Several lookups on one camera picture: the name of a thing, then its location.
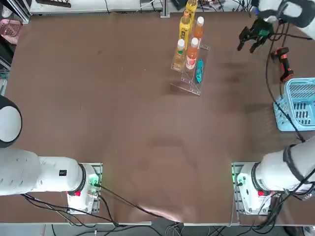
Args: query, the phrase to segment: brown tabletop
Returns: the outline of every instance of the brown tabletop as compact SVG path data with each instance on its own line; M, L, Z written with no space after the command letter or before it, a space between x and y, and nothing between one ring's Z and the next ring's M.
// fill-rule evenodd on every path
M103 184L174 220L229 224L231 162L260 161L297 141L275 124L264 76L270 43L254 54L251 43L236 50L239 33L254 18L232 12L203 16L211 50L201 96L169 84L180 76L170 64L181 14L33 17L21 32L6 91L23 115L14 146L101 162ZM315 43L288 38L286 45L295 76L314 76ZM278 69L272 65L269 71L279 94ZM60 193L36 196L66 204ZM119 222L152 219L105 197ZM1 197L0 204L6 212L1 222L64 222L21 196ZM280 220L314 224L314 210L314 201L292 200ZM107 216L104 208L100 215Z

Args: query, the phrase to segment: teal object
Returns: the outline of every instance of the teal object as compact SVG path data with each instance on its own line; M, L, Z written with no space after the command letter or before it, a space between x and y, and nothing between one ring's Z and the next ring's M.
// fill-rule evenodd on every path
M197 63L197 69L196 69L196 80L198 83L201 83L203 76L203 61L200 59Z

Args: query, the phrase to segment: bottle label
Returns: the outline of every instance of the bottle label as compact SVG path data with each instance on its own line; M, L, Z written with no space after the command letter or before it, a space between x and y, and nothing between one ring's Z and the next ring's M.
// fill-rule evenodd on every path
M187 67L188 70L191 70L191 69L195 68L196 60L197 60L197 58L191 59L188 56L186 56L186 67Z

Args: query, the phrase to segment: orange bottle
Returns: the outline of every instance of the orange bottle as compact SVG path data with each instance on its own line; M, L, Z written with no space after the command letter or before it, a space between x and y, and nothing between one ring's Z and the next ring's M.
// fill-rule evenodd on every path
M200 43L202 39L202 27L203 27L203 17L199 16L197 19L197 25L193 31L193 37L198 39L198 49L200 48Z
M187 49L186 54L186 68L192 70L196 66L197 56L198 56L198 39L192 38L191 44Z

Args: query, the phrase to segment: white cylinder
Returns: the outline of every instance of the white cylinder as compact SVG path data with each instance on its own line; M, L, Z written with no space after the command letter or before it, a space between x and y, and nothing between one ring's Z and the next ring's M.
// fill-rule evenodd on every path
M0 196L31 191L40 174L38 156L14 148L0 149Z
M265 155L256 169L257 182L265 190L292 191L300 184L283 161L283 152L282 150ZM291 156L296 169L306 177L315 168L315 137L292 147ZM315 174L308 181L315 181ZM310 187L311 184L303 184L299 191L308 190Z
M40 174L32 192L76 190L82 181L82 169L67 157L39 157Z

